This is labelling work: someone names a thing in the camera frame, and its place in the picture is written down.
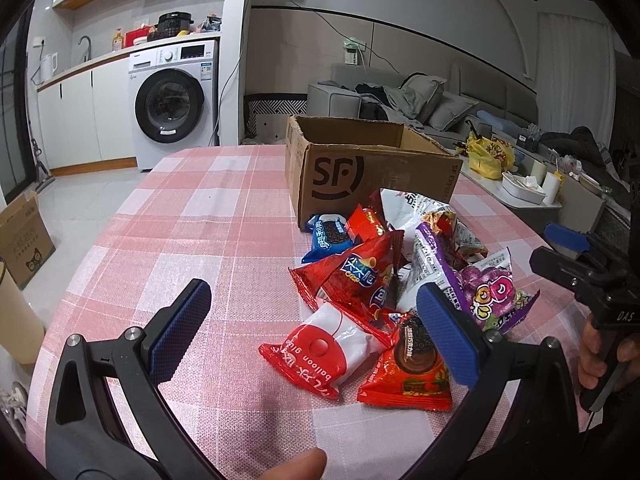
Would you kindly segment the right hand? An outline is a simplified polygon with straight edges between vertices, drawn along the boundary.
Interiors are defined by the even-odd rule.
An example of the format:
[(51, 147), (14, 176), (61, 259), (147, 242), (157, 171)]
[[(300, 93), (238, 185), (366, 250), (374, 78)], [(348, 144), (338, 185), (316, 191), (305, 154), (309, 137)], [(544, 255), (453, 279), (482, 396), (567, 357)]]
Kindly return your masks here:
[[(593, 327), (592, 322), (593, 316), (590, 314), (586, 318), (586, 324), (580, 337), (577, 365), (579, 383), (590, 390), (597, 387), (598, 380), (606, 372), (606, 364), (599, 356), (602, 346), (601, 333)], [(615, 387), (615, 389), (620, 389), (635, 382), (640, 376), (640, 338), (638, 334), (625, 338), (620, 343), (617, 349), (617, 359), (620, 363), (628, 364), (625, 374)]]

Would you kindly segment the left hand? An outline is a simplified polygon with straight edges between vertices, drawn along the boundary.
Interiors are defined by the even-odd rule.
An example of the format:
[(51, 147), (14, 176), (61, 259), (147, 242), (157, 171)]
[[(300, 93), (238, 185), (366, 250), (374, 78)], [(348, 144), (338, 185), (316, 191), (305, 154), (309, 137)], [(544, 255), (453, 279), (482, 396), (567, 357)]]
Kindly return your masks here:
[(259, 480), (319, 480), (326, 469), (326, 452), (312, 448), (264, 472)]

